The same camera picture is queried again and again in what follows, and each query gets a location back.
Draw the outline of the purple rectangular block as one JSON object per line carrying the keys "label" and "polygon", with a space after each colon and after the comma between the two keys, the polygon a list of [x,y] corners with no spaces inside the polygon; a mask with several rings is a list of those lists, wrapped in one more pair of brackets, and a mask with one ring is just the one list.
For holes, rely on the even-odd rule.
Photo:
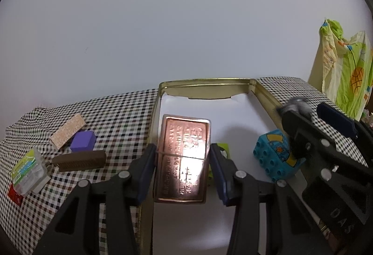
{"label": "purple rectangular block", "polygon": [[86,130],[74,135],[70,150],[72,153],[81,151],[91,151],[94,148],[96,136],[93,131]]}

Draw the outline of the green soccer toy brick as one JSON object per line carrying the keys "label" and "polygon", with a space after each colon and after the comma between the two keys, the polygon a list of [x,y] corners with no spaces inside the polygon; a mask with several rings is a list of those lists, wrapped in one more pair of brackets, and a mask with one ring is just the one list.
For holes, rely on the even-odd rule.
{"label": "green soccer toy brick", "polygon": [[[217,143],[217,145],[220,148],[221,154],[225,158],[230,159],[229,145],[228,145],[228,143]],[[211,184],[213,180],[214,180],[214,176],[213,176],[213,173],[212,173],[211,166],[209,165],[209,172],[208,172],[208,181],[209,181],[209,184]]]}

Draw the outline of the blue toy building brick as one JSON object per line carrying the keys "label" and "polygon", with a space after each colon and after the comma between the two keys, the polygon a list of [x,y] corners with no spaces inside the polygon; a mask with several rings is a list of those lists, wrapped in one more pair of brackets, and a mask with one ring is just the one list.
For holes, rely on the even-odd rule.
{"label": "blue toy building brick", "polygon": [[272,182],[293,177],[305,162],[294,158],[288,138],[279,129],[259,136],[253,156]]}

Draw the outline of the red small box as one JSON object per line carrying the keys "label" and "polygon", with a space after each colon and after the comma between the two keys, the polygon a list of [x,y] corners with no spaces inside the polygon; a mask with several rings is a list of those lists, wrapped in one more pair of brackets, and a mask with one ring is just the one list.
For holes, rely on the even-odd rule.
{"label": "red small box", "polygon": [[8,198],[10,198],[10,200],[16,204],[17,206],[21,206],[22,204],[22,201],[23,201],[23,196],[22,195],[19,195],[15,189],[14,189],[14,186],[11,184],[10,185],[10,188],[9,188],[9,191],[8,191]]}

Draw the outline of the white paper tray liner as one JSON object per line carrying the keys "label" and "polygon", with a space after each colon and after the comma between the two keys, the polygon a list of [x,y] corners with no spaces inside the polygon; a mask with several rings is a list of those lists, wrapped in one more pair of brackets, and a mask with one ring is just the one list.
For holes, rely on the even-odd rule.
{"label": "white paper tray liner", "polygon": [[[253,148],[259,136],[276,125],[253,92],[221,100],[192,100],[163,94],[160,114],[208,119],[211,142],[226,143],[238,169],[269,181]],[[226,254],[233,228],[234,207],[226,207],[210,181],[204,204],[155,203],[154,254]]]}

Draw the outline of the checkered tablecloth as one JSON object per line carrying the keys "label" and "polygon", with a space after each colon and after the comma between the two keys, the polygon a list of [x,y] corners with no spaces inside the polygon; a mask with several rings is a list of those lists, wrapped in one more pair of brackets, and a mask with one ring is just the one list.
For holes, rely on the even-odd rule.
{"label": "checkered tablecloth", "polygon": [[[315,87],[295,77],[263,77],[251,81],[251,85],[255,89],[262,86],[280,103],[293,96],[305,95],[315,108],[320,102],[328,100]],[[4,233],[1,234],[4,236],[1,241],[8,239],[8,248],[13,247],[15,251],[1,251],[1,254],[32,254],[42,232],[78,179],[87,175],[93,182],[100,182],[114,175],[114,171],[119,171],[120,167],[129,166],[146,144],[156,95],[155,89],[149,89],[56,108],[35,108],[5,130],[5,137],[1,140],[1,230]],[[29,194],[21,206],[14,204],[7,196],[11,185],[11,169],[33,146],[36,146],[46,161],[59,153],[69,153],[67,145],[57,152],[49,142],[49,137],[77,113],[86,122],[84,129],[93,130],[97,136],[95,149],[106,151],[108,162],[105,167],[62,174],[58,170],[52,170],[51,180],[40,194]],[[336,141],[338,150],[366,166],[351,140],[343,137],[323,120],[314,118],[314,123]]]}

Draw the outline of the dark brown wooden block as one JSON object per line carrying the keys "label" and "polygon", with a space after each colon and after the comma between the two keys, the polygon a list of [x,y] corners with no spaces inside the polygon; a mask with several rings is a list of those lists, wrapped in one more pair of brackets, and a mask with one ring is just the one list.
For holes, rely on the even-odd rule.
{"label": "dark brown wooden block", "polygon": [[58,167],[60,172],[102,168],[106,164],[106,152],[97,150],[61,154],[54,157],[51,163]]}

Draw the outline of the grey black object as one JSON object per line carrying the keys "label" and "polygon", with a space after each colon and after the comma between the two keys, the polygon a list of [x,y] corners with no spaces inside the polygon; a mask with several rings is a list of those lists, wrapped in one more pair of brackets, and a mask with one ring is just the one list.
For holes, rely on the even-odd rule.
{"label": "grey black object", "polygon": [[290,98],[287,103],[276,109],[279,116],[282,117],[286,112],[293,111],[302,115],[307,120],[312,120],[312,108],[305,97]]}

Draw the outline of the gold metal tin tray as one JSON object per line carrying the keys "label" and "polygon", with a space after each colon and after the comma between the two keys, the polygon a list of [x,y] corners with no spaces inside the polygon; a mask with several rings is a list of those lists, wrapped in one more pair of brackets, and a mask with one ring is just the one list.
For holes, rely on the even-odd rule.
{"label": "gold metal tin tray", "polygon": [[[187,97],[192,100],[221,100],[229,99],[234,95],[253,92],[267,114],[270,116],[276,129],[280,126],[276,119],[274,108],[277,100],[273,98],[262,86],[255,89],[251,85],[253,79],[195,79],[195,80],[176,80],[162,83],[159,86],[157,99],[152,115],[150,126],[149,141],[158,146],[158,139],[161,134],[162,118],[160,114],[161,98],[163,94],[172,96]],[[155,171],[157,167],[157,154],[155,158]],[[326,239],[322,235],[313,216],[303,204],[298,195],[298,191],[305,185],[301,180],[296,185],[289,185],[284,180],[269,183],[278,184],[280,187],[290,186],[293,195],[288,200],[288,212],[290,214],[290,229],[294,235],[294,242],[291,244],[294,254],[329,254],[330,250]],[[153,177],[153,187],[155,183],[155,174]],[[140,250],[142,254],[153,253],[153,224],[154,224],[154,188],[150,192],[147,200],[144,202],[141,210],[140,222]],[[260,205],[260,238],[257,254],[266,253],[266,205]]]}

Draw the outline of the copper embossed metal bar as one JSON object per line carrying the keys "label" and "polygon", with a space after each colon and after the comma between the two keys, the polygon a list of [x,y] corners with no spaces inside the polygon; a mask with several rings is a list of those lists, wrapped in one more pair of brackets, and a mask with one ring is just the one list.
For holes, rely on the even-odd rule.
{"label": "copper embossed metal bar", "polygon": [[157,203],[205,202],[211,122],[164,115],[157,146],[154,200]]}

